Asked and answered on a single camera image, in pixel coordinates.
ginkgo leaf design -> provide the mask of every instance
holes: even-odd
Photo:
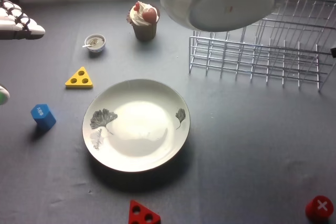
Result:
[[[179,111],[176,113],[175,116],[176,116],[177,119],[180,121],[180,125],[179,125],[179,127],[181,127],[181,123],[182,123],[182,121],[185,119],[185,111],[184,111],[184,109],[179,109]]]
[[[118,117],[118,115],[115,114],[113,111],[110,112],[107,109],[103,109],[102,111],[98,110],[98,111],[94,112],[94,114],[91,118],[90,126],[93,130],[97,129],[99,127],[105,127],[106,128],[106,125],[108,123],[112,122],[117,117]]]

metal wire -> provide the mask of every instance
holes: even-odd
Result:
[[[320,91],[335,68],[330,52],[336,38],[336,2],[282,0],[275,12],[242,29],[225,33],[194,31],[189,39],[193,66],[316,83]]]

gray table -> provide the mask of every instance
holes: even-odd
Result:
[[[132,3],[27,6],[46,32],[37,41],[0,41],[0,82],[10,91],[0,106],[0,223],[128,223],[136,199],[173,223],[308,223],[315,195],[336,203],[336,72],[319,94],[315,85],[194,68],[188,73],[191,31],[161,9],[157,36],[139,43],[126,14]],[[101,33],[98,57],[83,41]],[[92,90],[66,90],[84,66]],[[120,81],[149,78],[175,88],[191,113],[190,136],[157,170],[124,174],[88,153],[82,119],[90,102]],[[57,123],[36,130],[30,110],[47,103]]]

yellow triangle block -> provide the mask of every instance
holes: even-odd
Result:
[[[84,67],[81,67],[66,83],[67,89],[92,89],[92,81]]]

triangle block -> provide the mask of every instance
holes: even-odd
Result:
[[[67,89],[92,89],[92,81],[84,67],[81,67],[66,83]]]
[[[147,207],[131,200],[128,224],[161,224],[161,218]]]

